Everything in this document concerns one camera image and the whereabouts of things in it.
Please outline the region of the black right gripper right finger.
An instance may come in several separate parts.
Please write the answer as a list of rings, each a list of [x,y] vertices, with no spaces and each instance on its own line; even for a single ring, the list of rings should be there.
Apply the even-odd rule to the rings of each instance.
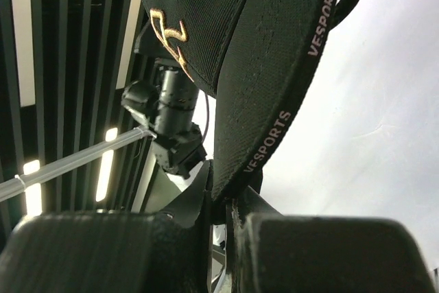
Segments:
[[[383,218],[281,215],[252,189],[226,205],[234,292],[434,292],[407,229]]]

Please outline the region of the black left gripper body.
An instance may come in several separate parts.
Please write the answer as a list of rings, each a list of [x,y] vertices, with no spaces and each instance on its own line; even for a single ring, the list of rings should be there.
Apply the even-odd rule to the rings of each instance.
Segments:
[[[154,60],[171,61],[171,54],[157,38],[152,24],[148,21],[134,41],[134,53]]]

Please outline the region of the black sport cap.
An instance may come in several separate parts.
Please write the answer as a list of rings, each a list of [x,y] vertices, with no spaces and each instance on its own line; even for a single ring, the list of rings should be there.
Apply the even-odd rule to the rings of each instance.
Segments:
[[[292,124],[329,32],[359,0],[142,0],[189,79],[215,98],[213,190],[236,198]]]

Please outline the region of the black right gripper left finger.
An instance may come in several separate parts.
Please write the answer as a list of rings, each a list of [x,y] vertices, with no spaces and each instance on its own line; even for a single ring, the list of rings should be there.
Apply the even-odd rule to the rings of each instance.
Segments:
[[[1,253],[2,292],[209,292],[212,163],[156,213],[23,220]]]

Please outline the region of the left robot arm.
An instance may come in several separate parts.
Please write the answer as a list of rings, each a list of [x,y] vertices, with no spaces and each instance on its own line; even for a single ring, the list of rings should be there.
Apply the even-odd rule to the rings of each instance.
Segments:
[[[150,78],[125,87],[121,105],[150,133],[158,166],[166,174],[188,180],[194,167],[206,159],[204,135],[193,123],[200,90],[156,39],[150,21],[137,36],[134,52],[151,57],[154,65]]]

